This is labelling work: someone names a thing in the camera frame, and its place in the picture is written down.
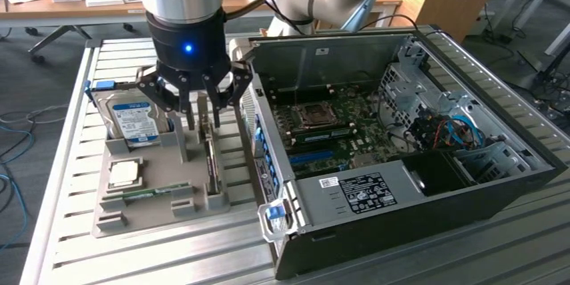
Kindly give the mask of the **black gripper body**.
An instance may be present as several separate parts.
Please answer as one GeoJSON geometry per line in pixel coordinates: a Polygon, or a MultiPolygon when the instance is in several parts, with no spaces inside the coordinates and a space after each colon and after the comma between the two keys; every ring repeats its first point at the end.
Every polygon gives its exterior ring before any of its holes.
{"type": "Polygon", "coordinates": [[[161,65],[191,74],[191,78],[221,81],[231,69],[226,52],[225,12],[197,23],[167,23],[146,14],[161,65]]]}

